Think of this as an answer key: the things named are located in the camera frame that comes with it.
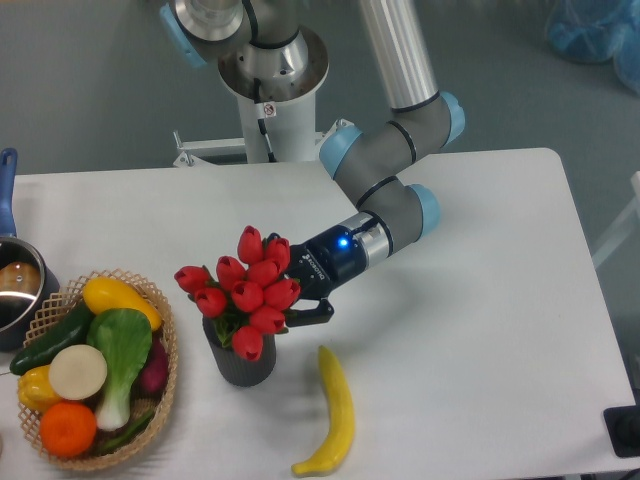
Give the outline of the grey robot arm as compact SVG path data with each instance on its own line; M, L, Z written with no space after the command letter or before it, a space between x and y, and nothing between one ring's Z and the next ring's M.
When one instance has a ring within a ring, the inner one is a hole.
M399 174L456 139L457 99L435 81L410 1L359 5L392 112L376 133L338 120L315 131L315 94L328 72L322 40L300 24L293 1L170 1L160 11L175 46L194 66L216 63L235 95L251 163L319 160L355 214L296 245L286 275L310 310L287 310L291 327L328 321L329 294L431 232L434 194Z

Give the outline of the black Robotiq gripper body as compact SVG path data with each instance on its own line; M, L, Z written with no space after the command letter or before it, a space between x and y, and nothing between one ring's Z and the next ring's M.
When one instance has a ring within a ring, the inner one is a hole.
M306 242L291 247L285 275L298 281L300 299L320 300L365 271L367 253L358 234L336 225Z

